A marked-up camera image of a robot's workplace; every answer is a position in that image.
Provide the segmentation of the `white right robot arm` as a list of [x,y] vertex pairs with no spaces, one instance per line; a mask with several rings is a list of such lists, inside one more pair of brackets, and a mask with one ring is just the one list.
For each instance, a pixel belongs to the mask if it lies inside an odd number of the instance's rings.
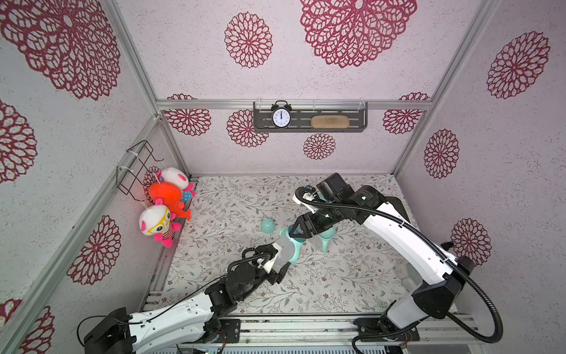
[[354,221],[374,232],[399,252],[421,277],[416,290],[388,307],[381,319],[385,333],[408,330],[429,317],[445,318],[461,290],[470,284],[474,263],[457,258],[413,227],[374,187],[353,190],[334,173],[316,187],[299,187],[293,200],[307,207],[294,224],[270,245],[274,255],[262,261],[268,274],[282,276],[298,259],[305,240],[321,235],[341,221]]

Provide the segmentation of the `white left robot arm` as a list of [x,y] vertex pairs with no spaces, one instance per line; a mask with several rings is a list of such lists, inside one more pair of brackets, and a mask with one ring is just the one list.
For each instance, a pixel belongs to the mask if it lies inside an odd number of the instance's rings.
[[151,353],[182,342],[209,342],[230,314],[265,280],[281,248],[274,243],[248,248],[223,276],[165,308],[128,314],[125,307],[102,317],[83,340],[85,353]]

